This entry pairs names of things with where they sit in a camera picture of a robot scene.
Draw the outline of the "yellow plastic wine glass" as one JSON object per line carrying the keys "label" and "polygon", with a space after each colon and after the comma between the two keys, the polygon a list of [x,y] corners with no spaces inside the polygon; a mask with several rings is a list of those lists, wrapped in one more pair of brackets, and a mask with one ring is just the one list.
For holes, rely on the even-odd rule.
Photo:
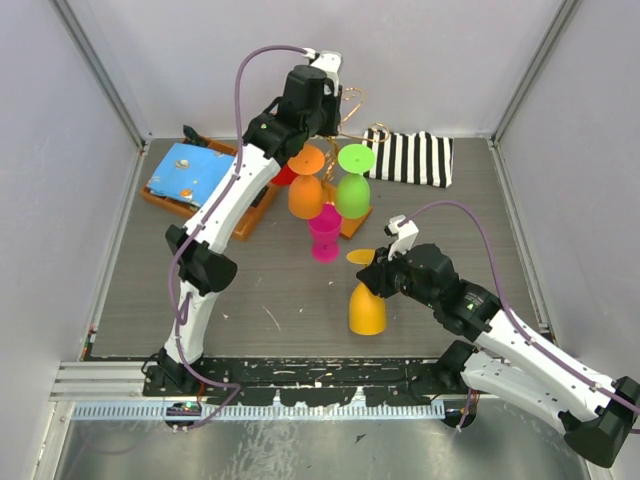
{"label": "yellow plastic wine glass", "polygon": [[361,336],[379,335],[387,327],[385,301],[360,281],[351,294],[348,317],[353,333]]}

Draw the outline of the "gold wire glass rack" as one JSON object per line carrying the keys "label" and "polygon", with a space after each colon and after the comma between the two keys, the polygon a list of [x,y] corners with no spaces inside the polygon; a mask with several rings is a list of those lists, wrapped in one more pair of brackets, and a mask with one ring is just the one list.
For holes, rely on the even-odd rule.
{"label": "gold wire glass rack", "polygon": [[[367,146],[367,143],[371,142],[376,147],[379,147],[380,145],[384,145],[387,142],[388,137],[390,136],[390,130],[383,123],[373,123],[370,125],[369,130],[373,134],[373,137],[371,139],[365,136],[356,136],[356,135],[346,134],[346,133],[343,133],[342,131],[339,131],[339,135],[344,136],[345,138],[348,138],[351,140],[358,141],[358,143],[353,143],[353,144],[362,144]],[[334,201],[335,201],[336,188],[340,180],[345,175],[345,172],[340,168],[338,164],[338,154],[340,150],[345,146],[340,147],[335,137],[329,137],[327,139],[327,143],[328,143],[328,150],[325,152],[325,167],[324,167],[324,173],[322,174],[322,177],[321,177],[321,183],[323,187],[324,201],[326,203],[332,204],[335,207]],[[358,219],[346,219],[342,217],[342,226],[341,226],[340,235],[345,239],[351,239],[364,225],[365,221],[370,216],[372,210],[373,208],[371,206],[371,187],[370,187],[370,207],[368,209],[368,212],[364,216]]]}

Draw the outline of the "red plastic wine glass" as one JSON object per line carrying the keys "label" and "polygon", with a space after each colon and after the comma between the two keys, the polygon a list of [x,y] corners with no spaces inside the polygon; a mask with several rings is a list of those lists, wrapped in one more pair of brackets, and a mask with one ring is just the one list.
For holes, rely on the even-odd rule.
{"label": "red plastic wine glass", "polygon": [[277,175],[275,175],[270,183],[279,187],[289,186],[296,178],[298,174],[294,172],[288,164],[285,164]]}

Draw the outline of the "orange plastic wine glass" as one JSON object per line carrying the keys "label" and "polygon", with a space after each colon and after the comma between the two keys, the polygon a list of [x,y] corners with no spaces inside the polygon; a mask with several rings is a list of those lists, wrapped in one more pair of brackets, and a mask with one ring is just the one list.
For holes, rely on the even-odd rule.
{"label": "orange plastic wine glass", "polygon": [[297,218],[310,220],[317,217],[323,208],[324,193],[322,183],[316,176],[325,164],[324,153],[311,144],[287,162],[296,174],[288,192],[289,211]]}

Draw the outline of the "green plastic wine glass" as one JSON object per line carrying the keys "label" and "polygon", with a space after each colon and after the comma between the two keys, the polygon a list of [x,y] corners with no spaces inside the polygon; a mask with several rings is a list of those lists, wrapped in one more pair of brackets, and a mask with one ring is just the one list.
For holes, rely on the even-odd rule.
{"label": "green plastic wine glass", "polygon": [[370,207],[370,187],[364,177],[375,165],[376,156],[366,145],[350,144],[338,154],[338,164],[345,175],[335,192],[335,207],[346,219],[364,216]]}

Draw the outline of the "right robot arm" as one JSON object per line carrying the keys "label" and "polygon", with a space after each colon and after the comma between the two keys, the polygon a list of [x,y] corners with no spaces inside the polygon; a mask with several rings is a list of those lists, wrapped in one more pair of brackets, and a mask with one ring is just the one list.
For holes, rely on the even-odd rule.
{"label": "right robot arm", "polygon": [[364,254],[357,278],[372,294],[430,308],[457,340],[437,362],[444,390],[495,395],[545,421],[585,460],[613,466],[639,417],[639,384],[585,366],[523,322],[484,287],[459,277],[434,244]]}

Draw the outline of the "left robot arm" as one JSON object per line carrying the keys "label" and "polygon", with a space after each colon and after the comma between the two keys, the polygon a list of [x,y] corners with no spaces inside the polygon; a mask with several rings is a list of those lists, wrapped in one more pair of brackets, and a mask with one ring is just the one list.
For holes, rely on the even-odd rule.
{"label": "left robot arm", "polygon": [[197,369],[213,306],[237,274],[224,251],[236,225],[260,191],[315,135],[334,136],[340,123],[340,58],[321,54],[287,75],[284,90],[248,124],[235,159],[214,193],[165,238],[173,253],[169,298],[173,330],[157,354],[164,384],[188,396],[205,383]]}

